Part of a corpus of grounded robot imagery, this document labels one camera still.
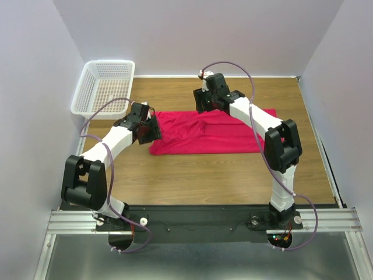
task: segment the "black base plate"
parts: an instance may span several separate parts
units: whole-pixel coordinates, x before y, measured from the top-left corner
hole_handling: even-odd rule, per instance
[[[102,214],[98,214],[97,218],[104,221],[103,225],[96,225],[97,232],[126,232],[131,230],[129,223],[125,222],[122,219],[115,219],[104,216]]]
[[[212,205],[212,206],[130,206],[130,218],[139,222],[140,218],[148,220],[147,227],[152,231],[152,243],[220,243],[220,242],[254,242],[266,243],[266,230],[285,230],[288,223],[293,229],[302,229],[302,224],[289,221],[273,227],[269,222],[268,205]],[[253,225],[252,217],[259,223]],[[96,227],[99,231],[119,230],[120,225],[110,224]],[[122,223],[122,230],[130,230]],[[135,243],[143,243],[148,237],[145,230],[135,228]]]

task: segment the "bolt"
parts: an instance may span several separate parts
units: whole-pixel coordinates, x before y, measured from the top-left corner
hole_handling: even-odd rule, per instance
[[[297,225],[300,225],[302,223],[302,218],[300,216],[295,216],[294,217],[294,222],[297,224]]]
[[[140,219],[140,225],[146,226],[147,225],[147,219],[146,218],[141,218]]]
[[[104,224],[104,221],[103,220],[96,220],[96,225],[97,226],[102,226]]]
[[[251,218],[251,224],[254,225],[254,226],[258,225],[259,224],[259,218],[257,216],[253,216]]]

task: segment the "cable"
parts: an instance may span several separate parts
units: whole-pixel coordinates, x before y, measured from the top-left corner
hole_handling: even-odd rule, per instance
[[[213,65],[216,65],[216,64],[230,64],[230,65],[233,65],[239,69],[241,69],[242,71],[244,71],[244,73],[247,75],[247,77],[249,77],[250,79],[250,82],[251,82],[251,88],[252,88],[252,93],[251,93],[251,97],[249,99],[250,101],[250,106],[249,106],[249,115],[250,115],[250,123],[251,123],[251,127],[252,127],[252,130],[254,132],[254,136],[255,136],[255,140],[256,140],[256,143],[258,144],[259,146],[259,150],[261,152],[261,155],[262,155],[262,158],[264,160],[264,163],[266,164],[269,172],[271,173],[272,177],[280,184],[280,186],[290,195],[292,196],[296,196],[296,197],[302,197],[304,198],[305,200],[307,200],[307,202],[310,204],[310,206],[312,207],[312,209],[314,210],[315,212],[315,229],[314,229],[314,232],[312,232],[312,235],[311,237],[306,241],[304,242],[303,244],[299,245],[299,246],[296,246],[296,247],[293,247],[293,248],[280,248],[280,247],[276,247],[276,248],[279,248],[280,250],[283,250],[283,251],[294,251],[294,250],[298,250],[304,246],[306,246],[316,235],[316,232],[317,232],[317,228],[318,228],[318,225],[319,225],[319,218],[318,218],[318,215],[317,215],[317,210],[316,210],[316,207],[315,205],[312,203],[312,201],[306,197],[305,195],[301,195],[301,194],[295,194],[294,192],[292,192],[291,190],[289,190],[283,183],[282,181],[277,178],[275,172],[270,168],[269,166],[269,163],[264,155],[264,151],[263,151],[263,148],[262,148],[262,145],[261,143],[259,142],[259,138],[258,138],[258,134],[256,133],[256,127],[255,127],[255,122],[254,122],[254,118],[252,116],[252,105],[254,103],[254,97],[255,97],[255,84],[254,84],[254,80],[252,79],[251,75],[249,74],[249,72],[247,72],[243,67],[239,66],[238,64],[236,63],[233,63],[233,62],[230,62],[230,61],[217,61],[217,62],[214,62],[214,63],[211,63],[207,66],[205,66],[204,68],[202,68],[202,78],[203,78],[203,75],[205,73],[205,70],[208,68],[208,67],[211,67]]]
[[[127,253],[134,253],[136,251],[139,251],[140,249],[144,248],[148,243],[149,241],[152,239],[153,235],[152,235],[152,232],[150,231],[150,229],[148,229],[147,227],[145,226],[142,226],[140,225],[139,223],[136,223],[124,216],[122,216],[120,213],[118,213],[110,204],[110,196],[111,196],[111,192],[112,192],[112,187],[114,185],[114,173],[115,173],[115,169],[114,169],[114,159],[112,157],[112,154],[111,154],[111,151],[110,151],[110,148],[108,147],[108,145],[106,143],[103,143],[103,140],[98,137],[98,136],[95,136],[95,135],[91,135],[91,134],[84,134],[83,135],[83,130],[87,127],[88,123],[102,110],[104,109],[106,106],[108,106],[110,103],[112,102],[115,102],[115,101],[118,101],[118,100],[127,100],[129,102],[131,102],[131,105],[133,103],[132,100],[128,99],[128,98],[125,98],[125,97],[118,97],[118,98],[114,98],[114,99],[111,99],[109,102],[107,102],[106,104],[104,104],[101,108],[99,108],[93,115],[91,115],[88,120],[83,124],[82,126],[82,129],[80,130],[80,133],[79,133],[79,136],[84,138],[84,137],[90,137],[90,138],[93,138],[95,140],[97,140],[98,142],[100,142],[101,144],[104,145],[104,147],[106,148],[106,151],[107,151],[107,155],[109,157],[109,161],[110,161],[110,168],[111,168],[111,177],[110,177],[110,185],[109,185],[109,191],[108,191],[108,194],[107,194],[107,204],[109,205],[109,208],[110,210],[113,211],[113,213],[115,213],[118,217],[120,217],[123,221],[131,224],[131,225],[134,225],[134,226],[137,226],[139,228],[142,228],[144,230],[146,230],[148,232],[148,238],[147,240],[139,247],[135,248],[135,249],[132,249],[132,250],[125,250],[125,251],[122,251],[122,250],[119,250],[119,249],[116,249],[115,247],[111,247],[111,249],[113,251],[116,251],[118,253],[121,253],[121,254],[127,254]]]
[[[135,226],[131,224],[131,234],[132,234],[132,239],[135,237]]]
[[[101,222],[101,223],[105,222],[104,218],[98,218],[98,217],[96,217],[96,213],[94,213],[93,210],[92,210],[92,218],[95,219],[98,222]]]
[[[284,231],[284,233],[283,234],[281,234],[281,236],[280,237],[283,237],[284,235],[286,235],[286,232],[289,230],[289,232],[288,232],[288,236],[290,235],[290,232],[291,232],[291,223],[289,222],[287,225],[286,225],[286,227],[285,227],[285,231]]]
[[[289,222],[289,225],[290,225],[290,230],[289,230],[289,233],[287,234],[286,236],[286,239],[288,239],[291,235],[291,231],[292,231],[292,228],[291,228],[291,223]]]

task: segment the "screw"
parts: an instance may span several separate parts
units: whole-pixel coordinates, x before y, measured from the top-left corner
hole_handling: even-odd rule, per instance
[[[140,219],[140,225],[146,226],[147,225],[147,219],[146,218],[141,218]]]
[[[259,218],[257,216],[253,216],[251,218],[251,224],[254,225],[254,226],[258,225],[259,224]]]
[[[294,217],[294,222],[297,224],[297,225],[300,225],[302,223],[302,218],[300,216],[295,216]]]

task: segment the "white wall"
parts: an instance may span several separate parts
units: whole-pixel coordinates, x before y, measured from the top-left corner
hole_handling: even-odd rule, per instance
[[[345,0],[302,78],[301,90],[342,199],[356,207],[373,256],[373,2]]]
[[[133,60],[137,75],[196,75],[223,59],[254,75],[300,75],[342,2],[54,0],[85,61]]]
[[[1,1],[0,38],[0,279],[33,279],[78,141],[83,60],[50,0]]]

